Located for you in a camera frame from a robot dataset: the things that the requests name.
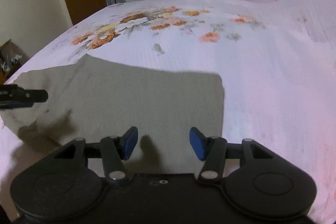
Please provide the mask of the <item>grey pants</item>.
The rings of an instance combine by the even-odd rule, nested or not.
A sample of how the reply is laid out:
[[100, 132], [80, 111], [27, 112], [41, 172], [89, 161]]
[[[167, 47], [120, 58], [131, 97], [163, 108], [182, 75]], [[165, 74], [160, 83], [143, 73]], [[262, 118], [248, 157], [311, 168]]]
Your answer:
[[48, 92], [44, 103], [1, 112], [4, 125], [41, 153], [74, 138], [94, 143], [136, 127], [128, 169], [197, 173], [202, 163], [190, 129], [222, 134], [224, 87], [214, 73], [155, 71], [85, 55], [73, 65], [22, 73], [15, 83]]

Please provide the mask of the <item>pink floral bed sheet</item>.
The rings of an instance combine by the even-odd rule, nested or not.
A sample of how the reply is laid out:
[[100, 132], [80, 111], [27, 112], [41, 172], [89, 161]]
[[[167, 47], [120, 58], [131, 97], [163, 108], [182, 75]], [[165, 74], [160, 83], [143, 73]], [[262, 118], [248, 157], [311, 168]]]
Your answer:
[[311, 217], [335, 221], [335, 0], [148, 0], [112, 5], [34, 55], [23, 72], [70, 65], [72, 40], [131, 12], [175, 6], [185, 24], [121, 35], [87, 53], [167, 71], [217, 73], [223, 134], [255, 138], [313, 176]]

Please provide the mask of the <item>cluttered side table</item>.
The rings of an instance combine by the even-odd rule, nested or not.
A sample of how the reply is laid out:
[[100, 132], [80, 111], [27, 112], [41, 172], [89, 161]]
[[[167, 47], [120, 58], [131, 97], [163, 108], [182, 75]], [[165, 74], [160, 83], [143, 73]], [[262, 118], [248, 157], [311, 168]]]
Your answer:
[[1, 85], [28, 59], [28, 56], [11, 39], [1, 42]]

